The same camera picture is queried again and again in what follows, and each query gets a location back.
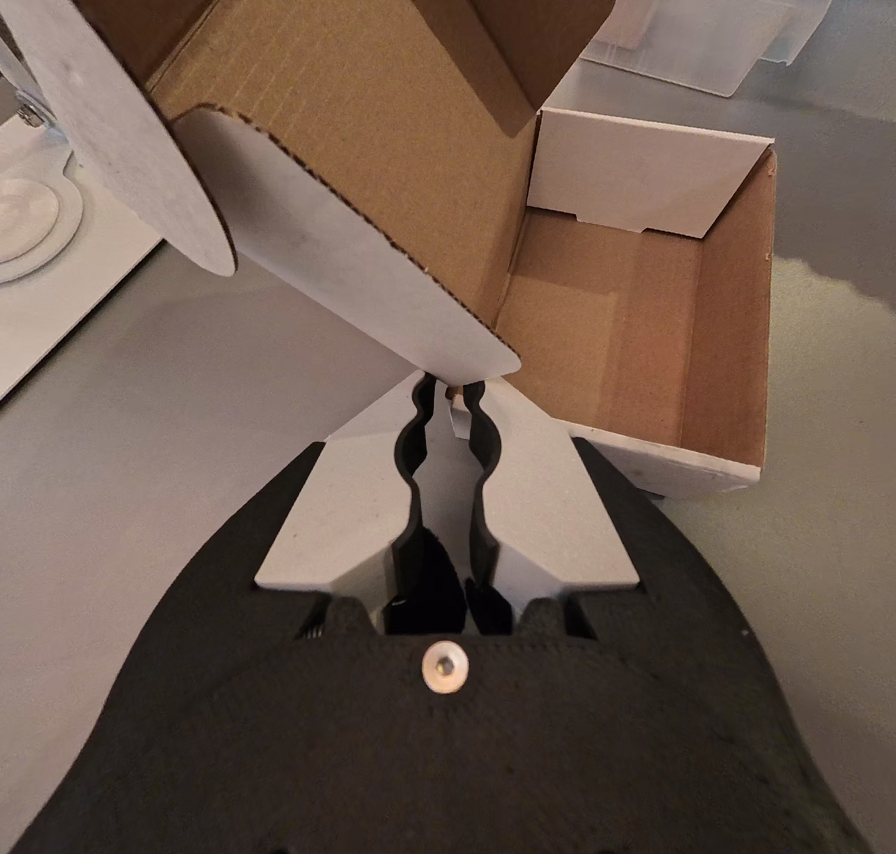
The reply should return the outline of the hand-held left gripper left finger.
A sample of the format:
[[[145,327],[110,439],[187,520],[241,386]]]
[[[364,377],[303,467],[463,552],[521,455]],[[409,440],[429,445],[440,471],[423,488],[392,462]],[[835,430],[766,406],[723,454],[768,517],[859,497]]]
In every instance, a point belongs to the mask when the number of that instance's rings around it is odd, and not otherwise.
[[[362,602],[375,629],[398,591],[392,545],[409,524],[412,494],[396,464],[399,434],[418,415],[415,370],[325,440],[255,583]]]

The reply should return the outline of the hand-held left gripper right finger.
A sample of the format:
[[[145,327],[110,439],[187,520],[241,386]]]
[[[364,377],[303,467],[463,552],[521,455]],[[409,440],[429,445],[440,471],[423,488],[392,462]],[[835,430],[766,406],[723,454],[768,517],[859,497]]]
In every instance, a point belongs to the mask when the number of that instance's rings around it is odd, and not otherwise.
[[[464,386],[465,426],[481,466],[469,528],[469,611],[481,634],[510,634],[525,609],[574,594],[631,591],[640,582],[562,423],[506,380]]]

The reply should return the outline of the white cardboard box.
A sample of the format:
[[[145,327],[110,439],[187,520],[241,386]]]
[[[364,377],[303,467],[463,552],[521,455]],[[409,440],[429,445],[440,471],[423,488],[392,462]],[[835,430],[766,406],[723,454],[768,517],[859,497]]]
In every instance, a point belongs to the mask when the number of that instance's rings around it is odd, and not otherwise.
[[[771,140],[550,108],[616,0],[2,0],[76,157],[197,265],[264,266],[638,487],[765,461]]]

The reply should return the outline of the clear plastic bin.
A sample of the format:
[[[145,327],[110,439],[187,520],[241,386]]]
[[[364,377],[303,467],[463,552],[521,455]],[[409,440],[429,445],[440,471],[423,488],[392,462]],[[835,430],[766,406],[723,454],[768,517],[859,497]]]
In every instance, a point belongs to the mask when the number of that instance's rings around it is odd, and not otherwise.
[[[833,0],[616,0],[581,54],[731,97],[759,61],[790,65]]]

